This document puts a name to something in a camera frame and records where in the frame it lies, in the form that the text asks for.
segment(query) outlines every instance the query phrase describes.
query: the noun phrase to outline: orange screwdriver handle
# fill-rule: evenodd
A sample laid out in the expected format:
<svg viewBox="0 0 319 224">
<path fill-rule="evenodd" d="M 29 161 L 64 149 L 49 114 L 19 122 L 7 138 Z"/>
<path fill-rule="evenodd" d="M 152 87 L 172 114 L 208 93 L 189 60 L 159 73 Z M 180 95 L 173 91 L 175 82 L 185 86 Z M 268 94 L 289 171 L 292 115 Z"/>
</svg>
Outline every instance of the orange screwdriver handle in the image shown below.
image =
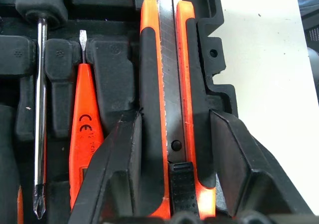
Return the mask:
<svg viewBox="0 0 319 224">
<path fill-rule="evenodd" d="M 195 191 L 199 215 L 201 219 L 205 219 L 206 217 L 215 216 L 216 189 L 213 187 L 208 188 L 203 186 L 198 178 L 196 153 L 202 152 L 202 150 L 196 149 L 195 144 L 200 145 L 204 141 L 209 142 L 208 145 L 211 146 L 211 138 L 210 127 L 205 127 L 202 123 L 202 120 L 198 122 L 197 117 L 193 115 L 196 114 L 197 116 L 199 116 L 200 112 L 194 109 L 197 109 L 198 106 L 202 106 L 203 104 L 205 104 L 205 100 L 201 101 L 201 96 L 198 96 L 200 92 L 205 91 L 205 87 L 203 81 L 203 84 L 201 84 L 201 86 L 198 85 L 199 80 L 203 80 L 203 78 L 198 57 L 195 12 L 191 2 L 178 2 L 176 10 L 176 32 L 186 159 L 188 162 L 192 162 L 194 166 Z M 200 74 L 201 76 L 199 77 L 199 79 L 198 76 L 196 77 L 196 79 L 194 79 L 194 81 L 196 81 L 196 84 L 192 84 L 191 82 L 192 75 L 194 73 Z M 205 107 L 205 109 L 207 111 L 208 121 L 208 106 Z"/>
<path fill-rule="evenodd" d="M 80 64 L 69 158 L 71 208 L 79 193 L 85 170 L 103 140 L 91 68 L 89 64 Z"/>
<path fill-rule="evenodd" d="M 170 218 L 164 85 L 160 52 L 159 11 L 156 0 L 144 0 L 140 33 L 140 105 L 143 117 L 144 176 L 151 176 L 153 217 Z"/>
</svg>

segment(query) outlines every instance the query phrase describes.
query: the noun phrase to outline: white table surface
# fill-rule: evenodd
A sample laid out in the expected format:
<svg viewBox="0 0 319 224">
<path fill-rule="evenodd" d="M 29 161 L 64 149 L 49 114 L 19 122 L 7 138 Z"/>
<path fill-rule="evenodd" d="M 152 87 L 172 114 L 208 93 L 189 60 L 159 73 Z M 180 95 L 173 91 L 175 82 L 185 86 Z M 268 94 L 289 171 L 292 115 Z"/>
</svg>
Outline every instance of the white table surface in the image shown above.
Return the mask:
<svg viewBox="0 0 319 224">
<path fill-rule="evenodd" d="M 226 70 L 247 128 L 319 215 L 319 106 L 297 0 L 221 0 Z"/>
</svg>

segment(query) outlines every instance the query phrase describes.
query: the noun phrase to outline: black plastic tool case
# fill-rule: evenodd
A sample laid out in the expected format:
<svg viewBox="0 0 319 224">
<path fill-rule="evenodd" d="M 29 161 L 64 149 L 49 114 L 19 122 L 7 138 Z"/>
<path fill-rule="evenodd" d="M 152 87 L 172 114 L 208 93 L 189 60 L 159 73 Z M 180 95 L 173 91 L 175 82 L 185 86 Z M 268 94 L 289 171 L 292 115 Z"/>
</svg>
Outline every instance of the black plastic tool case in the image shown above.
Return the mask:
<svg viewBox="0 0 319 224">
<path fill-rule="evenodd" d="M 232 85 L 214 85 L 212 81 L 213 75 L 226 68 L 221 40 L 207 37 L 223 23 L 221 2 L 188 1 L 193 2 L 195 8 L 199 57 L 209 106 L 237 116 Z M 47 210 L 45 216 L 37 220 L 32 211 L 37 27 L 22 19 L 15 10 L 15 0 L 0 0 L 0 106 L 10 110 L 1 118 L 12 124 L 12 129 L 1 130 L 0 139 L 13 147 L 18 167 L 18 174 L 14 175 L 22 187 L 25 223 L 61 224 L 67 223 L 70 216 L 68 160 L 77 65 L 81 58 L 80 29 L 87 30 L 90 38 L 87 60 L 94 69 L 105 137 L 120 117 L 134 115 L 139 110 L 139 35 L 143 0 L 64 2 L 68 9 L 67 24 L 49 30 L 46 45 Z"/>
</svg>

